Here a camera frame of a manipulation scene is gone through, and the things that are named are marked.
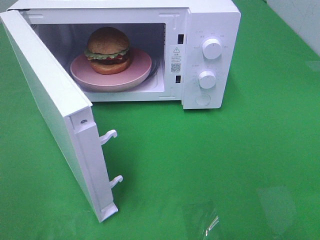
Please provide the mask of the burger with lettuce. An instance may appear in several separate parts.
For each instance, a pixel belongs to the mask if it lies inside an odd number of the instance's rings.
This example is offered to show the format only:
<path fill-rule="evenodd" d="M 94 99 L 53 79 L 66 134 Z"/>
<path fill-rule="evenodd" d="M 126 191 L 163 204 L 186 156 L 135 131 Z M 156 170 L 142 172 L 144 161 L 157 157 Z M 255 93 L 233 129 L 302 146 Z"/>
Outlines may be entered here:
<path fill-rule="evenodd" d="M 131 64 L 130 41 L 114 27 L 101 27 L 90 35 L 84 55 L 95 72 L 117 74 Z"/>

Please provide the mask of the white microwave door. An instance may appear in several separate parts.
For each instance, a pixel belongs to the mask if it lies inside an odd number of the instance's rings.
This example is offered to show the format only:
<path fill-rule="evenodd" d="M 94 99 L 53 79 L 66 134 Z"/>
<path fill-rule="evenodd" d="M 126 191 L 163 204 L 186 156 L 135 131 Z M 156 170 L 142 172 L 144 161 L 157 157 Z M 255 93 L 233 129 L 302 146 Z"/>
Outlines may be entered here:
<path fill-rule="evenodd" d="M 99 135 L 92 103 L 18 11 L 0 18 L 42 117 L 97 219 L 104 221 L 118 211 L 112 188 L 123 180 L 109 179 L 102 150 L 117 132 Z"/>

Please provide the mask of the pink round plate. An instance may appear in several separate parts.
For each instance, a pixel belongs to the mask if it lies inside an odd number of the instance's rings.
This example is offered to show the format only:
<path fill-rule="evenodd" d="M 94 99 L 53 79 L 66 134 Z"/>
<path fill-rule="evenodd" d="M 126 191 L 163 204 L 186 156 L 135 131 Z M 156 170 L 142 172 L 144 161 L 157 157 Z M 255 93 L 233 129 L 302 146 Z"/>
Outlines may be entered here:
<path fill-rule="evenodd" d="M 91 92 L 123 92 L 146 80 L 152 67 L 151 57 L 143 50 L 132 48 L 130 54 L 131 64 L 120 73 L 95 72 L 83 54 L 73 60 L 70 72 L 77 84 Z"/>

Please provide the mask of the round white door-release button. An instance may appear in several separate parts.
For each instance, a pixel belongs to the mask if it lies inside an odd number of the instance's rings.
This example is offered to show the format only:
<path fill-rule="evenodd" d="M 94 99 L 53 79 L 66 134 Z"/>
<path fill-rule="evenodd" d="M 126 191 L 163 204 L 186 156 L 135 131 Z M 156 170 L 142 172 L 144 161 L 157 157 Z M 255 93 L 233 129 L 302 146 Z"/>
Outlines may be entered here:
<path fill-rule="evenodd" d="M 195 98 L 195 102 L 199 106 L 207 106 L 211 102 L 211 97 L 208 94 L 201 94 Z"/>

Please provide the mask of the glass microwave turntable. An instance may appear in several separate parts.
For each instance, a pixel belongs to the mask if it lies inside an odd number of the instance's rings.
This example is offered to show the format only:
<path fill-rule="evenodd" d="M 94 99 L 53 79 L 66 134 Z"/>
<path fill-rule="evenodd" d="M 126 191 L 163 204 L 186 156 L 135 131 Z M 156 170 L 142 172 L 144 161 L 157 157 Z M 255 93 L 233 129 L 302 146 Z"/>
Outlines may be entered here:
<path fill-rule="evenodd" d="M 150 72 L 144 81 L 147 81 L 151 79 L 154 75 L 156 75 L 159 67 L 160 67 L 160 60 L 157 57 L 152 57 Z"/>

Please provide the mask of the lower white round knob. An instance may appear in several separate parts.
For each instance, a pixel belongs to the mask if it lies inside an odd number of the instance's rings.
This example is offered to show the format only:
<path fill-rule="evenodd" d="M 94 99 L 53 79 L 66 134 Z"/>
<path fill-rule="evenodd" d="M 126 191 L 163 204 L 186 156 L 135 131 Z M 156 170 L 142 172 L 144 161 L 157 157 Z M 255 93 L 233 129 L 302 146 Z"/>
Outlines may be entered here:
<path fill-rule="evenodd" d="M 215 87 L 217 79 L 212 71 L 206 70 L 199 74 L 198 82 L 202 89 L 211 89 Z"/>

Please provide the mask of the white round knob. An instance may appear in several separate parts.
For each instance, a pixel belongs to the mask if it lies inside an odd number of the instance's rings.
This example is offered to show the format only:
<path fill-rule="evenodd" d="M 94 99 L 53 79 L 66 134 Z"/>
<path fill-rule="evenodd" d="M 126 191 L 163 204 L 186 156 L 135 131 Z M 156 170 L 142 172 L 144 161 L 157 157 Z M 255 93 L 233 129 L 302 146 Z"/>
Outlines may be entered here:
<path fill-rule="evenodd" d="M 199 74 L 198 82 L 202 89 L 211 89 L 215 87 L 217 79 L 212 71 L 206 70 Z"/>
<path fill-rule="evenodd" d="M 202 44 L 202 53 L 206 59 L 214 60 L 222 54 L 222 44 L 218 38 L 212 37 Z"/>

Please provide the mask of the white warning label with QR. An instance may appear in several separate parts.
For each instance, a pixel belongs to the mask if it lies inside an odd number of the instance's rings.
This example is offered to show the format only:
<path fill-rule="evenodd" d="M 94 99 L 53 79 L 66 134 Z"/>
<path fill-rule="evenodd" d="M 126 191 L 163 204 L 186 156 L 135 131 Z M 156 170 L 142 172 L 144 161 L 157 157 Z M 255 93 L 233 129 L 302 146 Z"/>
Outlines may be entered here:
<path fill-rule="evenodd" d="M 169 69 L 172 74 L 179 74 L 182 69 L 183 51 L 178 45 L 171 45 L 169 50 Z"/>

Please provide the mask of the white microwave oven body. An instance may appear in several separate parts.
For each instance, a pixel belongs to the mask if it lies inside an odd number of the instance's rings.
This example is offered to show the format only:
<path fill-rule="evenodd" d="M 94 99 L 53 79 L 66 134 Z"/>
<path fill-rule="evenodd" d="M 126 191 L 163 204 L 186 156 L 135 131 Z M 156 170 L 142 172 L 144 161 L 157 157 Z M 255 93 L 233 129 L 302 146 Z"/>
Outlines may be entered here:
<path fill-rule="evenodd" d="M 123 31 L 133 48 L 158 58 L 157 73 L 120 92 L 93 92 L 76 85 L 90 102 L 181 101 L 184 109 L 216 109 L 222 104 L 241 13 L 230 0 L 19 0 L 18 11 L 75 82 L 71 63 L 81 55 L 90 34 L 108 26 Z M 203 55 L 202 44 L 217 38 L 222 53 Z M 170 72 L 170 46 L 182 48 L 180 73 Z M 215 87 L 203 89 L 199 75 L 212 71 Z M 196 97 L 210 95 L 201 106 Z"/>

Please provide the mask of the upper white round knob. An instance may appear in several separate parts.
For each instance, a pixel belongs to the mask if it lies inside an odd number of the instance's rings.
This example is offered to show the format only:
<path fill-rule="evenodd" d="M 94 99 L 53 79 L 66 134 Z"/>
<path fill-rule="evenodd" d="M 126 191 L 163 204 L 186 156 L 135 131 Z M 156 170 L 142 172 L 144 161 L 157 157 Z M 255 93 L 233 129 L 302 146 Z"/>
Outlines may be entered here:
<path fill-rule="evenodd" d="M 202 53 L 206 59 L 214 60 L 222 54 L 222 44 L 218 38 L 212 37 L 202 44 Z"/>

